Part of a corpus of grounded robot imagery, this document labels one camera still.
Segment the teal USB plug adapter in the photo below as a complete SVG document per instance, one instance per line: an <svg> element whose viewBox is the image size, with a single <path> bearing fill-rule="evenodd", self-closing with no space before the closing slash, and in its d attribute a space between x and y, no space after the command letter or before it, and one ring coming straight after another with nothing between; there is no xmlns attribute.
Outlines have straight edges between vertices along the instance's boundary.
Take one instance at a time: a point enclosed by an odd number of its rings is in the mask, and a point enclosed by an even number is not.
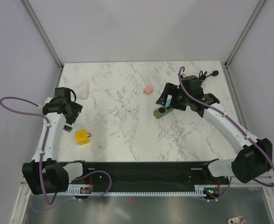
<svg viewBox="0 0 274 224"><path fill-rule="evenodd" d="M165 103L165 107L166 107L166 108L170 108L170 106L171 106L171 100L168 99L168 100L166 101L166 103Z"/></svg>

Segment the yellow plug adapter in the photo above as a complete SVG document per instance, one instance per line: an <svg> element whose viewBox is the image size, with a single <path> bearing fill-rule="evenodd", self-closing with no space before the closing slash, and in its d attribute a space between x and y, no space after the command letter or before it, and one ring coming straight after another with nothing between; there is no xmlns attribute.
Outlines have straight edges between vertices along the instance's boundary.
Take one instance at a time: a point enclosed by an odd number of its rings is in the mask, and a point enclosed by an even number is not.
<svg viewBox="0 0 274 224"><path fill-rule="evenodd" d="M92 135L86 129L75 132L75 140L80 146L90 143L90 137Z"/></svg>

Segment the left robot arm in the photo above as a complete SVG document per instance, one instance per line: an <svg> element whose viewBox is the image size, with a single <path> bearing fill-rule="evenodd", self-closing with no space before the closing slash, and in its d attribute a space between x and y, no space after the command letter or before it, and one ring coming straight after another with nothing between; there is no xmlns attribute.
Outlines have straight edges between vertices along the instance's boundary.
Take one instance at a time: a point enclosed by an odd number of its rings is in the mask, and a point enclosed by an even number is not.
<svg viewBox="0 0 274 224"><path fill-rule="evenodd" d="M82 105L75 102L75 92L67 87L55 89L54 98L42 107L45 119L37 150L31 162L22 166L22 173L34 195L65 192L76 179L86 183L90 172L81 162L59 162L59 145L63 131L70 132Z"/></svg>

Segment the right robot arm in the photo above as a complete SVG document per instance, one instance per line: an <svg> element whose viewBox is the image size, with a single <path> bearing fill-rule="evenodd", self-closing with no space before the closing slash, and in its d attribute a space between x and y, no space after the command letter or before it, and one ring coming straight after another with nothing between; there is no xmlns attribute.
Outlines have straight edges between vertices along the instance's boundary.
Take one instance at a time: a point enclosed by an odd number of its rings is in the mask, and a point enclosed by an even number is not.
<svg viewBox="0 0 274 224"><path fill-rule="evenodd" d="M211 93L205 94L196 76L179 76L180 84L166 83L156 101L167 109L185 111L187 107L212 124L236 152L235 159L216 160L201 172L205 183L220 176L236 177L241 183L255 181L272 169L272 142L251 134L227 115L220 101Z"/></svg>

